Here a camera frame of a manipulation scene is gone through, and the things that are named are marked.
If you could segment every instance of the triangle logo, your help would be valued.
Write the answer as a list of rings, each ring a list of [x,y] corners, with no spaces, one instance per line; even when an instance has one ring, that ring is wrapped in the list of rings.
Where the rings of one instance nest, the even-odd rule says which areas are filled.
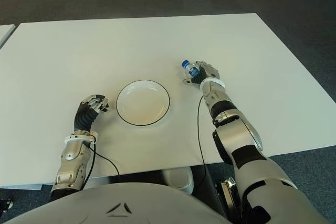
[[[130,217],[132,212],[126,203],[123,205],[119,203],[107,211],[106,214],[108,217]]]

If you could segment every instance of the gray carpet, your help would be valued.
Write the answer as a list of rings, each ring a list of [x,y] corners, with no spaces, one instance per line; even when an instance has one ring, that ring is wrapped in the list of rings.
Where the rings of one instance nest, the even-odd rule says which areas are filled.
[[[0,0],[0,25],[251,12],[263,19],[336,101],[336,0]],[[319,211],[334,223],[335,153],[333,147],[274,157]],[[209,169],[216,181],[229,174],[224,164],[209,165]],[[48,190],[48,187],[40,192],[0,190],[1,196],[10,193],[16,199],[11,213],[5,214],[0,222],[43,204]]]

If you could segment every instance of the white tabletop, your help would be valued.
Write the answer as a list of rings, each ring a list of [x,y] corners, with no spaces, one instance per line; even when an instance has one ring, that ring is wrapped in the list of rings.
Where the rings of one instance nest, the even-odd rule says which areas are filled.
[[[3,25],[3,26],[0,26],[0,48],[3,45],[3,43],[6,41],[7,37],[14,30],[14,28],[15,28],[14,25]]]
[[[256,14],[77,20],[21,24],[0,50],[0,185],[52,182],[79,102],[104,94],[97,151],[122,174],[202,163],[201,92],[183,84],[181,62],[218,68],[227,93],[259,132],[266,155],[336,144],[336,105]],[[148,79],[171,99],[166,116],[139,127],[115,111],[120,90]],[[204,103],[207,163],[221,162]],[[113,175],[97,158],[93,177]]]

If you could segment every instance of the blue bottle cap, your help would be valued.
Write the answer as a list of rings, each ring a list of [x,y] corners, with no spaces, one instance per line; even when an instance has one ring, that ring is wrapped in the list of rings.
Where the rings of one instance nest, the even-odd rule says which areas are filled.
[[[190,64],[190,62],[188,61],[188,60],[185,60],[185,61],[183,61],[182,62],[182,67],[186,67],[186,66],[188,66]]]

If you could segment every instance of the robotic hand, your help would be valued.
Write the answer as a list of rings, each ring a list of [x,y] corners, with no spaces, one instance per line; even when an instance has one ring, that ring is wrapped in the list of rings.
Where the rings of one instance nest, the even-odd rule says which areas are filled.
[[[86,166],[91,156],[88,146],[95,144],[98,137],[96,132],[90,132],[91,125],[99,113],[107,111],[108,107],[108,99],[100,94],[90,95],[79,104],[74,133],[65,139],[67,146],[61,155],[61,167],[49,201],[83,189]]]
[[[262,154],[259,134],[225,92],[218,71],[197,61],[198,83],[216,130],[218,152],[232,164],[243,223],[326,223],[285,172]]]

